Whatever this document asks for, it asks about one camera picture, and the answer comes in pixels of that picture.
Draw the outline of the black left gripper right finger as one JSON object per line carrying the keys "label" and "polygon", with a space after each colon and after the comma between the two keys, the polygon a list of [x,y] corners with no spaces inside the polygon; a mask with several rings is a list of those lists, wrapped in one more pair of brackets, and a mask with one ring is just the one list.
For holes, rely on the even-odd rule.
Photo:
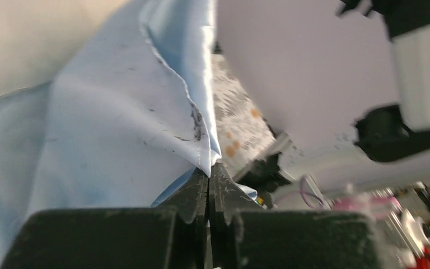
{"label": "black left gripper right finger", "polygon": [[330,210],[266,210],[218,163],[208,191],[213,265],[219,268],[383,268],[371,220]]}

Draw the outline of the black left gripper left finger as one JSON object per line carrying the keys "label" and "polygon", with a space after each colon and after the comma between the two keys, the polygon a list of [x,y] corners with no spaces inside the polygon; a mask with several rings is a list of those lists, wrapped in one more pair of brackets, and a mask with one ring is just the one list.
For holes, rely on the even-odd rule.
{"label": "black left gripper left finger", "polygon": [[208,177],[155,208],[44,210],[24,224],[2,268],[205,268]]}

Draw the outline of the light blue pillowcase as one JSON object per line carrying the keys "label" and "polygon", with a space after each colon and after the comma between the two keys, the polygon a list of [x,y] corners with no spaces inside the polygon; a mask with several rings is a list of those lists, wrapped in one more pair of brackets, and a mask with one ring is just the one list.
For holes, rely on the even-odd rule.
{"label": "light blue pillowcase", "polygon": [[147,207],[221,157],[215,1],[123,1],[48,82],[0,96],[0,264],[49,208]]}

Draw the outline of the cream white pillow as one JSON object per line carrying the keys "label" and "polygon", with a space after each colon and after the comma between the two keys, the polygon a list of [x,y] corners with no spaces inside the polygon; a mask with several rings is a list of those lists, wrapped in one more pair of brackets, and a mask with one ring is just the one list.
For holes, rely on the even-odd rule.
{"label": "cream white pillow", "polygon": [[0,1],[0,96],[50,81],[123,1]]}

